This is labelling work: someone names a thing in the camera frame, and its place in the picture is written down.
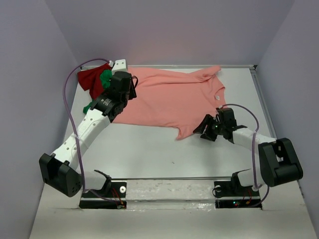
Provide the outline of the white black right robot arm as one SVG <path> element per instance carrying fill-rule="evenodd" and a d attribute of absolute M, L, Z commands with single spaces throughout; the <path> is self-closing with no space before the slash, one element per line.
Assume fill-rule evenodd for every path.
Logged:
<path fill-rule="evenodd" d="M 292 142 L 288 138 L 276 139 L 238 125 L 232 104 L 216 109 L 216 116 L 206 115 L 193 131 L 201 138 L 216 141 L 220 135 L 234 145 L 251 151 L 252 167 L 232 174 L 229 189 L 234 195 L 243 194 L 248 187 L 257 191 L 262 186 L 276 187 L 298 181 L 304 171 Z"/>

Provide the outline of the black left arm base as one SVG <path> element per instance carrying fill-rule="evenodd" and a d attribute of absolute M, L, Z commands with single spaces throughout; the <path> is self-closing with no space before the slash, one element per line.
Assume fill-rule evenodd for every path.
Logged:
<path fill-rule="evenodd" d="M 81 209 L 107 209 L 124 210 L 127 208 L 126 200 L 127 181 L 112 180 L 111 188 L 106 194 L 88 191 L 80 197 Z"/>

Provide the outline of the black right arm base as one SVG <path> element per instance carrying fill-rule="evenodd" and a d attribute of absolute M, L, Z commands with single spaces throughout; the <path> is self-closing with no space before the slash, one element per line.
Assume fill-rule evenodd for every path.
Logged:
<path fill-rule="evenodd" d="M 235 189 L 231 181 L 214 181 L 212 195 L 216 209 L 262 208 L 259 191 L 242 186 Z"/>

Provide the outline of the dark red t shirt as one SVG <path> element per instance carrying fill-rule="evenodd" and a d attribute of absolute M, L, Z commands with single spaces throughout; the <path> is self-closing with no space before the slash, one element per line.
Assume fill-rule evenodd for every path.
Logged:
<path fill-rule="evenodd" d="M 78 82 L 79 82 L 80 86 L 82 87 L 82 89 L 84 91 L 88 90 L 90 93 L 90 89 L 93 85 L 93 82 L 97 78 L 97 76 L 96 76 L 97 73 L 100 73 L 105 69 L 111 70 L 111 67 L 108 65 L 108 63 L 106 63 L 102 66 L 90 69 L 90 70 L 84 70 L 84 71 L 78 72 L 77 73 Z"/>

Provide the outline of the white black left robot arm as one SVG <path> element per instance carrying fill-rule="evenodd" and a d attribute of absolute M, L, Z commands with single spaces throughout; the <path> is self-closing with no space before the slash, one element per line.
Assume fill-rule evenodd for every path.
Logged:
<path fill-rule="evenodd" d="M 109 194 L 112 178 L 100 170 L 85 172 L 82 156 L 97 136 L 123 112 L 129 100 L 136 98 L 138 78 L 117 71 L 110 86 L 91 104 L 83 120 L 73 126 L 73 133 L 51 154 L 43 154 L 39 166 L 43 182 L 67 197 L 79 191 Z"/>

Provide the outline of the green t shirt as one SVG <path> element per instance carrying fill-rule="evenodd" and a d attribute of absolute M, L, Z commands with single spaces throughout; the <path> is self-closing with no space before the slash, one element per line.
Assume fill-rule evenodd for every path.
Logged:
<path fill-rule="evenodd" d="M 96 98 L 108 87 L 110 87 L 112 72 L 109 69 L 105 69 L 100 73 L 97 73 L 97 78 L 94 80 L 93 85 L 90 89 L 90 95 L 94 94 L 95 97 L 92 98 L 92 101 L 83 108 L 83 113 L 86 114 L 90 109 L 93 102 Z"/>

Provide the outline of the pink t shirt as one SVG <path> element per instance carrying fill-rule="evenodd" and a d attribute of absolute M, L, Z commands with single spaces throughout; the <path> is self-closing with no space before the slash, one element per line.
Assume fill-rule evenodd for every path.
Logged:
<path fill-rule="evenodd" d="M 138 78 L 137 97 L 128 102 L 114 123 L 178 129 L 177 139 L 193 134 L 206 115 L 215 116 L 225 104 L 225 87 L 217 77 L 220 66 L 191 73 L 130 67 Z"/>

